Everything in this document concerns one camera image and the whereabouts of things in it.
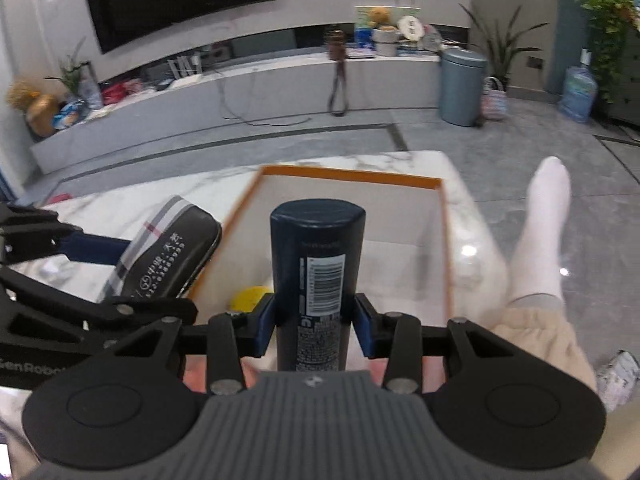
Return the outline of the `pink bottle with coral cap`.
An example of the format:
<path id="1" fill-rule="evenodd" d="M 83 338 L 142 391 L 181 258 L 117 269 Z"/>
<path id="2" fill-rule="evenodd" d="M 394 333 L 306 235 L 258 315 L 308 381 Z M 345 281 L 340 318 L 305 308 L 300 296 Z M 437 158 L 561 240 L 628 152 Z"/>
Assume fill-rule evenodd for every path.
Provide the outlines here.
<path id="1" fill-rule="evenodd" d="M 444 366 L 441 358 L 428 356 L 423 359 L 424 392 L 435 392 L 445 382 Z M 239 359 L 237 356 L 188 356 L 183 382 L 191 390 L 200 393 L 211 393 L 214 382 L 231 379 L 242 389 L 253 388 L 262 370 L 254 367 L 250 359 Z"/>

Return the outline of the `gold vase with dried flowers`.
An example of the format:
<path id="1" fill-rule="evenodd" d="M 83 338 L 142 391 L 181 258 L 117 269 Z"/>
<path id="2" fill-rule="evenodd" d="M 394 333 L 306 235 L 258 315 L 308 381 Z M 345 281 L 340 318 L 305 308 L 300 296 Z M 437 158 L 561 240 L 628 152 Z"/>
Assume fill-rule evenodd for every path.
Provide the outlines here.
<path id="1" fill-rule="evenodd" d="M 9 107 L 24 116 L 30 130 L 40 139 L 55 134 L 54 116 L 60 110 L 56 96 L 40 91 L 25 79 L 17 79 L 6 90 L 4 99 Z"/>

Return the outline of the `blue water jug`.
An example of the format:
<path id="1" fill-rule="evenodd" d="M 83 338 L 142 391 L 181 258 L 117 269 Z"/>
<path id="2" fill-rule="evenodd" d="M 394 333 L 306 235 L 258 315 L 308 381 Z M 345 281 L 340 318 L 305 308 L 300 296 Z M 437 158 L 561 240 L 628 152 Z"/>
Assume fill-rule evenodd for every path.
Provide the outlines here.
<path id="1" fill-rule="evenodd" d="M 598 94 L 598 84 L 590 72 L 591 52 L 582 49 L 579 63 L 566 70 L 559 110 L 574 122 L 585 124 Z"/>

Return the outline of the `tall green floor plant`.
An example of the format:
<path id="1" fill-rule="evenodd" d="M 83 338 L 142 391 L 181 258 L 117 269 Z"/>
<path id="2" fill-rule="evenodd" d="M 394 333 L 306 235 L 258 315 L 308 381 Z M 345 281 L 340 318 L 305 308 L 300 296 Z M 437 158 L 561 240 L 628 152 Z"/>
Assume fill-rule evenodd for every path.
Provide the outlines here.
<path id="1" fill-rule="evenodd" d="M 514 60 L 522 53 L 540 51 L 540 47 L 522 47 L 521 40 L 530 32 L 547 27 L 549 23 L 541 22 L 516 30 L 515 25 L 523 7 L 520 4 L 514 10 L 506 26 L 501 27 L 498 20 L 495 20 L 495 23 L 490 26 L 479 13 L 470 10 L 462 3 L 459 6 L 480 34 L 480 44 L 472 44 L 472 46 L 483 50 L 491 68 L 490 76 L 496 78 L 502 88 L 506 90 L 511 82 L 511 68 Z"/>

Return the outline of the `dark blue spray can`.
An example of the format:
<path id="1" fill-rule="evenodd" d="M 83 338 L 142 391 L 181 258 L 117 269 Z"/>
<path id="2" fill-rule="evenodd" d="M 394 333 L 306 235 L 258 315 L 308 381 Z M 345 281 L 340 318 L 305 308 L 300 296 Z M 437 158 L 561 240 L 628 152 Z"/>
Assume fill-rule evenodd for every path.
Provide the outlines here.
<path id="1" fill-rule="evenodd" d="M 291 200 L 270 214 L 282 372 L 344 370 L 365 226 L 346 200 Z"/>

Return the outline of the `orange shoe box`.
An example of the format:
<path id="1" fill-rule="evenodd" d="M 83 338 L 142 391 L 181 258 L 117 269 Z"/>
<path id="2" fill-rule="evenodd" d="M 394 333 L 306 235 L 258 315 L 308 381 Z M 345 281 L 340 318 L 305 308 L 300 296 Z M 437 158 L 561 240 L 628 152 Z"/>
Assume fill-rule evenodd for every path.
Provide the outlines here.
<path id="1" fill-rule="evenodd" d="M 271 239 L 271 214 L 298 200 L 333 200 L 362 213 L 329 246 L 299 243 L 297 233 Z M 436 178 L 333 168 L 265 166 L 224 225 L 222 241 L 188 293 L 208 320 L 236 294 L 265 284 L 273 249 L 297 254 L 296 266 L 319 272 L 320 292 L 337 294 L 337 274 L 355 272 L 350 292 L 362 292 L 380 312 L 402 312 L 427 325 L 447 323 L 452 303 L 448 212 L 444 182 Z"/>

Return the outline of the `plaid glasses case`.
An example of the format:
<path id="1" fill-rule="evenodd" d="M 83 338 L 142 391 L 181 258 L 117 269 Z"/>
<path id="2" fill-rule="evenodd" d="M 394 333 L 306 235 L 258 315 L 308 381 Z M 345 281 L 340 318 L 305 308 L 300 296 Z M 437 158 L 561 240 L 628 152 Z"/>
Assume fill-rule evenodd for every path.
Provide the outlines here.
<path id="1" fill-rule="evenodd" d="M 99 300 L 178 298 L 222 240 L 222 225 L 179 195 L 158 206 L 119 257 Z"/>

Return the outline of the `potted green grass plant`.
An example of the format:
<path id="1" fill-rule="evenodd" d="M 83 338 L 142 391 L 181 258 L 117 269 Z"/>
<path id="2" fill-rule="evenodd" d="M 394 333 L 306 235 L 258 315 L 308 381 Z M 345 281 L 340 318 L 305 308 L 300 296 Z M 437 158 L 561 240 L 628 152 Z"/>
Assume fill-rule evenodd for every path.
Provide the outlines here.
<path id="1" fill-rule="evenodd" d="M 104 107 L 104 104 L 96 74 L 90 61 L 81 61 L 79 58 L 80 50 L 85 41 L 86 38 L 82 37 L 76 44 L 73 53 L 58 61 L 60 74 L 49 76 L 47 80 L 62 84 L 67 103 L 76 103 L 88 108 L 88 110 L 99 110 Z"/>

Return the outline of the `white wifi router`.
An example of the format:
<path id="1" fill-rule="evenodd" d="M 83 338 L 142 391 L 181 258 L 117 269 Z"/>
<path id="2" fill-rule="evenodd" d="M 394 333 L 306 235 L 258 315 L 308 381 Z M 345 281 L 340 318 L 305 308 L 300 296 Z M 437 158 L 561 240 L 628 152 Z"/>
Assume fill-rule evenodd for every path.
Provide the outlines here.
<path id="1" fill-rule="evenodd" d="M 167 63 L 175 79 L 199 77 L 203 73 L 202 61 L 198 53 L 168 58 Z"/>

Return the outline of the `teddy bear in pot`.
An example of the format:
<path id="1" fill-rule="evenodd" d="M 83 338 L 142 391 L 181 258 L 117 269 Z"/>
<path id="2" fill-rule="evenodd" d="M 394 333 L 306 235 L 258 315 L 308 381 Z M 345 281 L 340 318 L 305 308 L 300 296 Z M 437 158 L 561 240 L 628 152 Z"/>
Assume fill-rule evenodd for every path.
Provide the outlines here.
<path id="1" fill-rule="evenodd" d="M 398 29 L 392 23 L 392 14 L 386 6 L 372 6 L 368 11 L 368 24 L 375 53 L 379 56 L 396 56 Z"/>

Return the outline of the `red snack boxes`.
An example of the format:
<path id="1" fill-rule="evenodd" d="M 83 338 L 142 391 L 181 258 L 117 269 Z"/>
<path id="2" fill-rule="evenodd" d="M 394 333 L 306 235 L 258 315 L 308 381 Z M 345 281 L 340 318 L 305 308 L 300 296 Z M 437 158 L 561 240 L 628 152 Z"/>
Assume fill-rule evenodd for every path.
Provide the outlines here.
<path id="1" fill-rule="evenodd" d="M 132 78 L 110 84 L 102 90 L 104 105 L 122 102 L 127 96 L 133 96 L 143 90 L 144 84 L 139 78 Z"/>

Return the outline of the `grey TV console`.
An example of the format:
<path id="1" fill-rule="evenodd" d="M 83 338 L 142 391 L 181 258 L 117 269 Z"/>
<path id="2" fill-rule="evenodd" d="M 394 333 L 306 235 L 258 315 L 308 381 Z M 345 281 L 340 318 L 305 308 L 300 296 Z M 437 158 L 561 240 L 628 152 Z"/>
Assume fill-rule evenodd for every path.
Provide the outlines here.
<path id="1" fill-rule="evenodd" d="M 297 127 L 329 115 L 334 64 L 324 53 L 270 58 L 215 70 L 187 84 L 148 91 L 99 110 L 32 147 L 45 174 L 183 134 L 241 126 Z M 439 59 L 346 61 L 348 111 L 432 108 Z"/>

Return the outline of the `blue-grey trash can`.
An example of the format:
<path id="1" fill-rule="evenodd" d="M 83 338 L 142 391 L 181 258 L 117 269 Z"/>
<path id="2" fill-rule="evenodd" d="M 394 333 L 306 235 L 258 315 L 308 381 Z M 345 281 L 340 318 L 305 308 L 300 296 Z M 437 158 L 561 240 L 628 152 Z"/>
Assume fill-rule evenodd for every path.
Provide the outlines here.
<path id="1" fill-rule="evenodd" d="M 488 59 L 485 55 L 450 48 L 442 52 L 439 113 L 442 120 L 460 127 L 472 127 L 480 117 Z"/>

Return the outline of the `yellow tape measure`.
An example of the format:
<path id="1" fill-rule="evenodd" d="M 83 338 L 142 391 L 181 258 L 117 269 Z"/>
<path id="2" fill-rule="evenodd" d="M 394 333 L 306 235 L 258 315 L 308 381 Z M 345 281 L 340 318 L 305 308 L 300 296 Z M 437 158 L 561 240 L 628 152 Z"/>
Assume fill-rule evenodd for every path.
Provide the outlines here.
<path id="1" fill-rule="evenodd" d="M 263 296 L 271 293 L 272 288 L 268 286 L 244 288 L 231 298 L 229 310 L 233 312 L 250 313 L 258 306 Z"/>

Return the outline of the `person's leg white sock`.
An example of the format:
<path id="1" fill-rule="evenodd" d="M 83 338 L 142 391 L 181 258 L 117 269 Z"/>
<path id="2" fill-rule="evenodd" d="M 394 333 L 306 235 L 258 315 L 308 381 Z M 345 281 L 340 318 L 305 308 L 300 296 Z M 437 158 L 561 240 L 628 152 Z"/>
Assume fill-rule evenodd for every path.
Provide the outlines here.
<path id="1" fill-rule="evenodd" d="M 547 157 L 528 185 L 506 307 L 492 332 L 596 390 L 596 374 L 566 316 L 560 250 L 569 212 L 570 174 Z"/>

